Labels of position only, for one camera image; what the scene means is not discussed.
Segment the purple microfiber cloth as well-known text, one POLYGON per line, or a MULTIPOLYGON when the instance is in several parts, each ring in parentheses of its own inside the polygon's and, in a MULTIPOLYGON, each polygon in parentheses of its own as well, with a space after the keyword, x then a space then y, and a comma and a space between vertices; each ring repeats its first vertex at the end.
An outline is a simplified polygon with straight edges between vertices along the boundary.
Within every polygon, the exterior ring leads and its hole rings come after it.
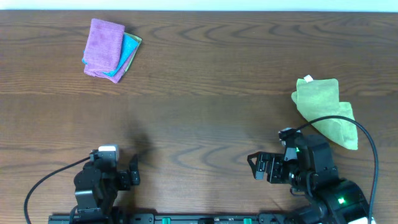
POLYGON ((116 69, 121 55, 125 26, 101 19, 92 19, 83 52, 85 70, 111 72, 116 69))

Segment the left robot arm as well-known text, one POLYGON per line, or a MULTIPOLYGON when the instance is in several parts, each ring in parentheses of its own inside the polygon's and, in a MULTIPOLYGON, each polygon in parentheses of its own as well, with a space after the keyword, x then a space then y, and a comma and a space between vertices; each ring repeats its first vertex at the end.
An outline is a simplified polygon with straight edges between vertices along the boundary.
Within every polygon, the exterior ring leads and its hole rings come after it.
POLYGON ((115 152, 90 153, 89 161, 74 178, 77 206, 70 212, 70 223, 129 223, 114 201, 119 191, 140 184, 138 156, 133 155, 126 170, 118 170, 117 164, 115 152))

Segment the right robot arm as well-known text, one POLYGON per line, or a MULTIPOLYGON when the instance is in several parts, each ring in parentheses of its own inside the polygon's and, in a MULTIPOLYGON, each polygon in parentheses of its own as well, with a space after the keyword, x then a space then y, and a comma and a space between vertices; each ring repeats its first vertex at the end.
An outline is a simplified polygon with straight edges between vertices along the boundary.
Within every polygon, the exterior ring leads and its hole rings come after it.
POLYGON ((273 218, 274 223, 371 223, 369 204, 354 182, 339 177, 331 147, 321 135, 281 136, 285 152, 247 157, 256 180, 289 184, 290 193, 309 204, 273 218))

